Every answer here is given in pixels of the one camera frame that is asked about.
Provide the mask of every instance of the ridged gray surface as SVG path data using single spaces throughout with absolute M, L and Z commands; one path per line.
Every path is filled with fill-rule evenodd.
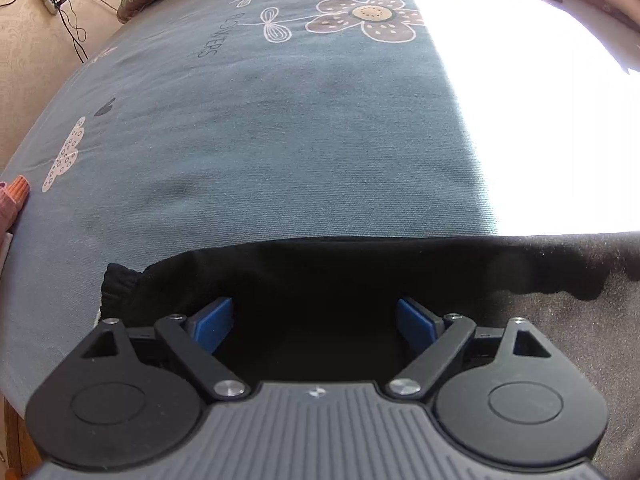
M 265 384 L 252 399 L 217 404 L 188 444 L 158 462 L 94 474 L 47 464 L 33 478 L 96 475 L 118 480 L 535 479 L 473 462 L 437 433 L 421 406 L 386 400 L 372 384 Z M 544 476 L 602 478 L 587 465 Z

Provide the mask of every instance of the black garment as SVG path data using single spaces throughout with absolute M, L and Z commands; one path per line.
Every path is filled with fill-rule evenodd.
M 388 381 L 412 358 L 396 301 L 478 325 L 524 316 L 609 403 L 596 464 L 640 477 L 640 234 L 528 238 L 304 238 L 190 251 L 143 273 L 111 264 L 102 315 L 128 326 L 234 298 L 216 351 L 260 380 Z

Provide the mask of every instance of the floor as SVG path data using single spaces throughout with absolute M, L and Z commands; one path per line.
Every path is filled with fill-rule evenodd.
M 120 3 L 105 1 L 116 8 Z M 78 26 L 86 29 L 83 46 L 91 57 L 120 23 L 114 10 L 98 0 L 71 2 Z M 18 0 L 0 9 L 0 38 L 1 170 L 80 61 L 60 16 L 49 14 L 41 0 Z

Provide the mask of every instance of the mattress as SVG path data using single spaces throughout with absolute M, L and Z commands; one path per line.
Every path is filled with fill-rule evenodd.
M 24 409 L 94 325 L 110 262 L 638 230 L 639 45 L 581 0 L 154 3 L 4 170 L 32 193 L 0 282 L 0 389 Z

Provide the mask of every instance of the triangular cutout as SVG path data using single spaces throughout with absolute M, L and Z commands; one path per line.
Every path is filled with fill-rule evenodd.
M 518 330 L 516 343 L 513 346 L 513 353 L 527 357 L 551 357 L 551 354 L 531 335 L 531 332 L 524 330 Z
M 114 357 L 118 355 L 118 347 L 113 332 L 103 332 L 100 337 L 95 340 L 84 355 L 83 359 L 94 359 L 96 357 Z

